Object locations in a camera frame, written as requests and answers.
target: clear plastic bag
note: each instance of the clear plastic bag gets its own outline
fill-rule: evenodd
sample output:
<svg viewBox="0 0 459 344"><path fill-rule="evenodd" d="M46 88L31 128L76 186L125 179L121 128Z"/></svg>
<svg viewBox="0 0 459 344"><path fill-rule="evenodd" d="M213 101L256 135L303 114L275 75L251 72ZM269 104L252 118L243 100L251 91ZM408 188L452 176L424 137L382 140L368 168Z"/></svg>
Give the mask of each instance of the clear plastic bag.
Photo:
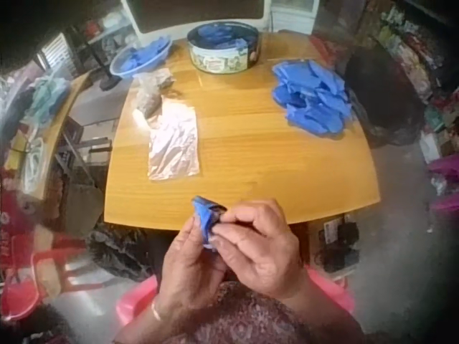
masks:
<svg viewBox="0 0 459 344"><path fill-rule="evenodd" d="M180 100L163 97L161 110L148 120L148 178L160 181L199 173L196 113Z"/></svg>
<svg viewBox="0 0 459 344"><path fill-rule="evenodd" d="M174 78L168 68L161 68L154 72L139 73L135 79L139 83L135 100L136 111L139 111L144 118L149 118L161 105L160 90L171 85Z"/></svg>
<svg viewBox="0 0 459 344"><path fill-rule="evenodd" d="M141 73L135 78L139 89L133 115L150 130L148 178L161 181L198 174L198 132L194 108L175 99L173 90L167 96L161 95L161 90L174 82L169 69Z"/></svg>

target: wooden table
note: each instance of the wooden table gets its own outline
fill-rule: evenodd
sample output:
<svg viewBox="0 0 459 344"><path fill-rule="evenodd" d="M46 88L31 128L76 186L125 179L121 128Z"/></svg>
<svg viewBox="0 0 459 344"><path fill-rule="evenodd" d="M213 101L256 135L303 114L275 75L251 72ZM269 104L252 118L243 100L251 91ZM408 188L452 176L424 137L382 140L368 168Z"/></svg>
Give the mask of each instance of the wooden table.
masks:
<svg viewBox="0 0 459 344"><path fill-rule="evenodd" d="M285 59L321 56L308 38L266 34L262 56L236 75L209 75L191 64L186 42L169 57L172 86L194 106L199 132L198 176L149 181L148 128L133 119L131 87L113 142L105 220L154 229L179 229L200 195L231 206L273 197L289 223L319 219L379 201L372 156L358 122L341 139L317 138L287 124L271 98L271 67Z"/></svg>

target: hand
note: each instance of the hand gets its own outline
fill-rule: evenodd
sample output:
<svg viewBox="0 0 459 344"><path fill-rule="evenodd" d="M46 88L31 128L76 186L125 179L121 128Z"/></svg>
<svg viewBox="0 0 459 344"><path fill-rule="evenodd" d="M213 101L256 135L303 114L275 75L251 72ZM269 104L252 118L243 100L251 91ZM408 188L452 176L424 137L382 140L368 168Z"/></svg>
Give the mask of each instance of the hand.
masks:
<svg viewBox="0 0 459 344"><path fill-rule="evenodd" d="M209 304L223 280L226 264L202 246L199 218L190 218L164 257L163 279L155 308L162 318L183 317Z"/></svg>
<svg viewBox="0 0 459 344"><path fill-rule="evenodd" d="M298 238L276 201L240 204L220 221L211 243L242 284L284 303L304 292L309 278Z"/></svg>

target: shelf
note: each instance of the shelf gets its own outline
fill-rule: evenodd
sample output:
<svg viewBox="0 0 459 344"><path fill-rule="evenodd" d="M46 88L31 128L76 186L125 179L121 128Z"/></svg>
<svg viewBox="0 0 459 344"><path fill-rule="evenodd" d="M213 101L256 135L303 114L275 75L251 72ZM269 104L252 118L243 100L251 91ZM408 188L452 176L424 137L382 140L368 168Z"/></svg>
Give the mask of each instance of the shelf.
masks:
<svg viewBox="0 0 459 344"><path fill-rule="evenodd" d="M418 11L426 14L430 18L440 22L441 24L446 25L452 29L457 29L459 27L458 23L454 18L448 16L447 14L442 14L439 11L435 11L429 6L422 4L422 0L401 0L402 3L405 3Z"/></svg>

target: patterned clothing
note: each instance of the patterned clothing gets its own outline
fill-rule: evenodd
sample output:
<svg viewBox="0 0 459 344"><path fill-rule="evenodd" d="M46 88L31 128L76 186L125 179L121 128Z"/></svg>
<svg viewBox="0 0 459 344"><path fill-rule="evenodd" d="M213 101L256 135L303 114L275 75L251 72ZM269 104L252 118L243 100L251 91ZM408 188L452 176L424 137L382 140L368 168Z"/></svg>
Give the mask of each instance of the patterned clothing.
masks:
<svg viewBox="0 0 459 344"><path fill-rule="evenodd" d="M286 306L239 282L223 283L217 301L192 322L164 344L311 343L306 326Z"/></svg>

